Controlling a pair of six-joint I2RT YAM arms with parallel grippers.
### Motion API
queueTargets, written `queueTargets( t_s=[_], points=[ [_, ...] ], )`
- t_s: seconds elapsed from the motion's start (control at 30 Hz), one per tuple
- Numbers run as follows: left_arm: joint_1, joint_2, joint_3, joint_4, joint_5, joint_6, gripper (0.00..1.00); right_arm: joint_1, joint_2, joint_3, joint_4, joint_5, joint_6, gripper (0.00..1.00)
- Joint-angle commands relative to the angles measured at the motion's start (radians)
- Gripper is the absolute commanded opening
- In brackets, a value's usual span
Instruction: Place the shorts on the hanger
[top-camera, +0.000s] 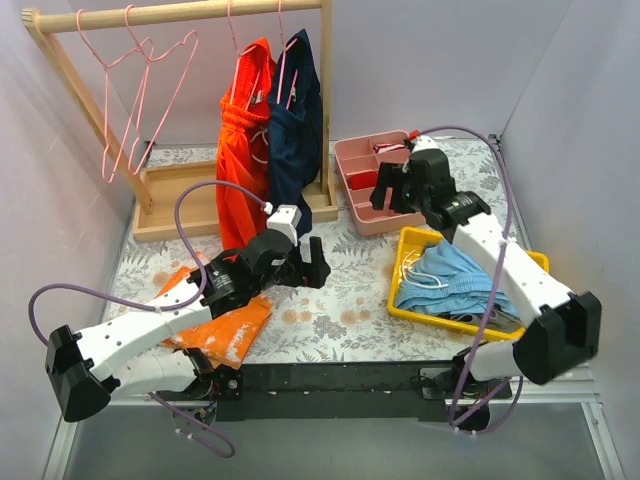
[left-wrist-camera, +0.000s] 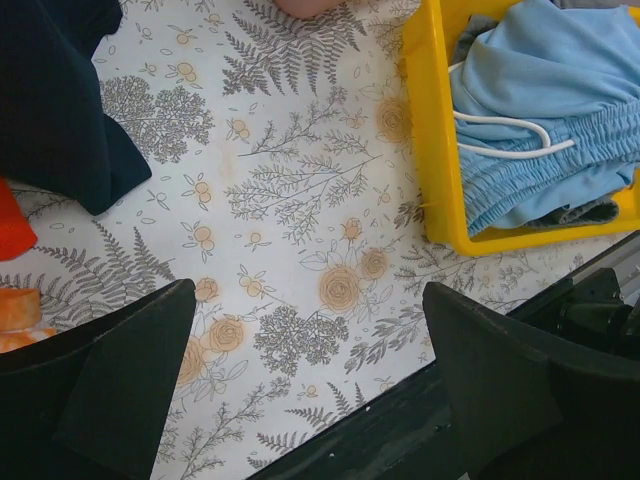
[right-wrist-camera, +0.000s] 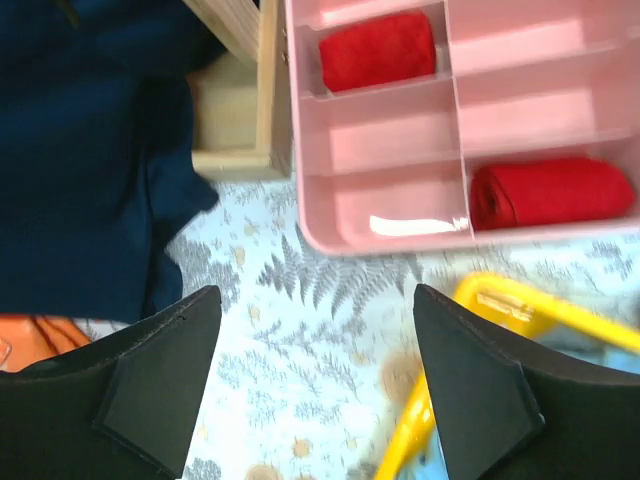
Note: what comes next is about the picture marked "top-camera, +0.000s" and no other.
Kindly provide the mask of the light blue shorts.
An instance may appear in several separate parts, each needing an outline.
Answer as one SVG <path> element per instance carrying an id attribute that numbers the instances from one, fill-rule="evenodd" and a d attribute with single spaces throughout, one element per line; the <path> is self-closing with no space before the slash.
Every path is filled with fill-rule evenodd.
<path id="1" fill-rule="evenodd" d="M 422 315 L 484 314 L 492 278 L 469 255 L 446 240 L 404 259 L 393 305 Z"/>

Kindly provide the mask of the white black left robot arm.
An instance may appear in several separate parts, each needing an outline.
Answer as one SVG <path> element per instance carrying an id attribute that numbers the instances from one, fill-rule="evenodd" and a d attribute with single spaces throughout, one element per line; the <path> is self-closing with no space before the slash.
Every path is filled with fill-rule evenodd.
<path id="1" fill-rule="evenodd" d="M 246 247 L 221 252 L 140 310 L 73 331 L 63 325 L 47 342 L 45 371 L 67 422 L 90 418 L 112 399 L 156 391 L 205 398 L 213 370 L 192 350 L 144 359 L 140 355 L 182 331 L 247 306 L 274 285 L 322 288 L 331 272 L 320 238 L 299 246 L 267 229 Z"/>

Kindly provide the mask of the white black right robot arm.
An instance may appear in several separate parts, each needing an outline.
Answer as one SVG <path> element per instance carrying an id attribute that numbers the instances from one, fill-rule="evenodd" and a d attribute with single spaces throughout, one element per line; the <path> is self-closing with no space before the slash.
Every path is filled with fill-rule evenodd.
<path id="1" fill-rule="evenodd" d="M 376 210 L 388 205 L 396 213 L 421 213 L 490 276 L 491 287 L 512 302 L 525 328 L 515 341 L 476 341 L 436 385 L 469 398 L 494 379 L 517 376 L 544 385 L 597 355 L 599 299 L 573 292 L 509 242 L 489 205 L 471 191 L 457 190 L 443 151 L 414 149 L 403 165 L 381 163 L 370 201 Z"/>

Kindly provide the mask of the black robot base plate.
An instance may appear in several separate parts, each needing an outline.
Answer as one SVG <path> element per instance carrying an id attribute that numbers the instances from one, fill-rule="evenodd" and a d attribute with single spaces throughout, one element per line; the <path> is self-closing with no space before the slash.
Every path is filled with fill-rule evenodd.
<path id="1" fill-rule="evenodd" d="M 219 367 L 166 402 L 206 403 L 220 422 L 416 419 L 444 422 L 462 366 L 451 360 Z"/>

